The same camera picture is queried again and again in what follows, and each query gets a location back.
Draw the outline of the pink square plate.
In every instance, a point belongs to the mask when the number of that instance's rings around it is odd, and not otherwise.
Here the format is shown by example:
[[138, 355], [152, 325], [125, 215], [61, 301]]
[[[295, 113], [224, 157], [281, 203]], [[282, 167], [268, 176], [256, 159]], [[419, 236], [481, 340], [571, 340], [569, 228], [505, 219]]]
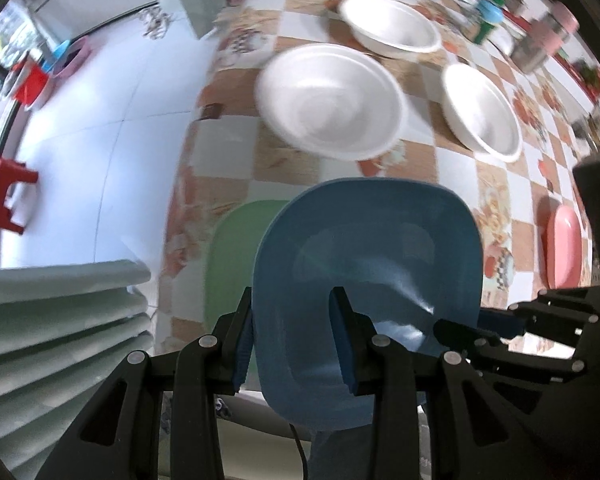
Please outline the pink square plate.
[[546, 277], [548, 286], [575, 288], [582, 271], [580, 222], [572, 207], [558, 206], [546, 227]]

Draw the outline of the blue square plate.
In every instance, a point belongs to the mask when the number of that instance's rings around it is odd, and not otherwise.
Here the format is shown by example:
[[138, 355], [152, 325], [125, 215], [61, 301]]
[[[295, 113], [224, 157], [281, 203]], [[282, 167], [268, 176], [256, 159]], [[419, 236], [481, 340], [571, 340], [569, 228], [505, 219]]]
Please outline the blue square plate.
[[350, 178], [301, 193], [266, 230], [253, 267], [254, 352], [266, 402], [309, 430], [368, 425], [372, 400], [350, 393], [340, 372], [330, 292], [342, 287], [379, 333], [437, 356], [435, 322], [477, 323], [482, 263], [470, 209], [443, 186]]

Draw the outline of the large white bowl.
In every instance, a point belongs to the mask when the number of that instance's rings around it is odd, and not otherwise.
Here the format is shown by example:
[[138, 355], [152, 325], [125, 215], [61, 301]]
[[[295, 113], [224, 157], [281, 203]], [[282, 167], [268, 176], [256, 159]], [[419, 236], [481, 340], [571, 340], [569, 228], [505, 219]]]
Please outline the large white bowl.
[[442, 114], [468, 150], [499, 162], [516, 162], [522, 151], [521, 128], [504, 93], [480, 70], [455, 63], [441, 73]]

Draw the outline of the green radiator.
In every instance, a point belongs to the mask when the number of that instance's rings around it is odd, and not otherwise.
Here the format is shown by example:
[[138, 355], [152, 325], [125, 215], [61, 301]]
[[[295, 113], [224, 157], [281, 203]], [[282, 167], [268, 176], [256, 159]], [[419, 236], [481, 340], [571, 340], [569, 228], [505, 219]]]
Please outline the green radiator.
[[154, 344], [131, 260], [0, 270], [0, 460], [32, 479], [99, 384]]

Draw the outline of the green square plate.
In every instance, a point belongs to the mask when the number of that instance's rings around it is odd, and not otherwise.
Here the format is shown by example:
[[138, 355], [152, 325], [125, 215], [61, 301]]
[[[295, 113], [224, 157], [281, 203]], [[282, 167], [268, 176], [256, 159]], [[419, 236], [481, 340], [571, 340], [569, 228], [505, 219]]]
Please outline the green square plate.
[[[216, 228], [204, 272], [204, 324], [208, 330], [224, 314], [234, 313], [244, 290], [252, 285], [253, 266], [262, 238], [287, 203], [257, 200], [230, 212]], [[253, 330], [246, 330], [238, 356], [227, 360], [219, 377], [218, 393], [235, 393], [241, 386], [260, 388], [253, 350]]]

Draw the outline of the steel cup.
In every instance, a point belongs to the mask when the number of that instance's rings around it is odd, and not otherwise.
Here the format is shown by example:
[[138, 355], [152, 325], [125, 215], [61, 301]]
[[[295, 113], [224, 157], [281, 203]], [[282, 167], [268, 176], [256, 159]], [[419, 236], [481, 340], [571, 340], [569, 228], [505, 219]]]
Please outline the steel cup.
[[524, 74], [531, 74], [551, 58], [579, 28], [577, 18], [561, 2], [555, 1], [513, 48], [510, 59]]

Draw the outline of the red tray with clutter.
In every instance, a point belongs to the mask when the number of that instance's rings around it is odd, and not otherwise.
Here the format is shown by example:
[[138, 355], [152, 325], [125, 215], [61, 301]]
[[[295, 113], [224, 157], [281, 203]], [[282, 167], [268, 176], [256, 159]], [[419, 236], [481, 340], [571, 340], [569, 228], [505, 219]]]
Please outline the red tray with clutter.
[[504, 49], [514, 65], [531, 74], [544, 66], [586, 112], [600, 104], [600, 64], [578, 34], [581, 23], [559, 0], [480, 0], [500, 8], [521, 29]]

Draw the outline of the red plastic stool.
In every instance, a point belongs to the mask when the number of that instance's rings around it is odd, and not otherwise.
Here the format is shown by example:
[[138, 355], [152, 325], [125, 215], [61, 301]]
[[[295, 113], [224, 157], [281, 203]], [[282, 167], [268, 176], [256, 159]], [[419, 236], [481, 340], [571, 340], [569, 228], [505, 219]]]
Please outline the red plastic stool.
[[12, 210], [6, 206], [7, 192], [17, 183], [35, 184], [38, 172], [28, 169], [24, 162], [4, 158], [0, 154], [0, 229], [22, 235], [24, 226], [12, 221]]

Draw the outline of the green blue lidded jar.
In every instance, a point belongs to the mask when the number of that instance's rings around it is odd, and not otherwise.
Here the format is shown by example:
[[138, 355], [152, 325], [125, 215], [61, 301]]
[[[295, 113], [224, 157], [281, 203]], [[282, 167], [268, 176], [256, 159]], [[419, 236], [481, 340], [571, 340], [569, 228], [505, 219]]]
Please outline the green blue lidded jar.
[[473, 44], [483, 44], [504, 20], [504, 6], [505, 0], [478, 0], [468, 16], [464, 36]]

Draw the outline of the checkered tablecloth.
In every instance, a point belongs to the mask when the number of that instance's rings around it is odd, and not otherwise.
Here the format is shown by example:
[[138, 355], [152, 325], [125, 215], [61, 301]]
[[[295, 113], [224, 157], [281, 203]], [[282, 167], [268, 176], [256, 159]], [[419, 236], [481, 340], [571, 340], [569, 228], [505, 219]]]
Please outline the checkered tablecloth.
[[[174, 184], [158, 278], [156, 349], [169, 352], [208, 330], [216, 315], [207, 259], [217, 229], [244, 226], [256, 203], [291, 200], [312, 185], [345, 177], [437, 183], [474, 214], [484, 245], [481, 302], [501, 308], [546, 286], [544, 226], [558, 205], [581, 208], [572, 167], [579, 159], [559, 86], [541, 70], [526, 75], [494, 44], [473, 44], [452, 24], [458, 0], [398, 0], [440, 32], [432, 53], [375, 56], [407, 106], [400, 136], [383, 141], [370, 121], [384, 114], [367, 84], [347, 81], [333, 96], [317, 86], [298, 102], [275, 92], [280, 122], [262, 118], [257, 80], [266, 63], [314, 44], [358, 48], [338, 14], [342, 0], [244, 0], [228, 14], [206, 85], [189, 125]], [[442, 112], [441, 74], [465, 63], [512, 104], [522, 133], [514, 162], [460, 143]]]

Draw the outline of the red bucket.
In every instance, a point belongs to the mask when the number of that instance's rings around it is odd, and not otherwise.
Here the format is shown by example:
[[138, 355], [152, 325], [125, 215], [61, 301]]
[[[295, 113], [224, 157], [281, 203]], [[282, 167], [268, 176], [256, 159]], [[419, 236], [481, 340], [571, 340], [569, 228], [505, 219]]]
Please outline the red bucket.
[[26, 110], [39, 110], [53, 93], [55, 81], [35, 60], [26, 58], [12, 69], [15, 77], [9, 96]]

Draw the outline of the pink basin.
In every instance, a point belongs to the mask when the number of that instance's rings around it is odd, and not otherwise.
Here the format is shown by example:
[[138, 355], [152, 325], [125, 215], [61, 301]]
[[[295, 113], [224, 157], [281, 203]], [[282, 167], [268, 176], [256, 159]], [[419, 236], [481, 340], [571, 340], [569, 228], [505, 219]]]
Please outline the pink basin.
[[73, 41], [54, 65], [53, 76], [60, 79], [69, 78], [82, 67], [91, 53], [92, 45], [89, 36], [83, 36]]

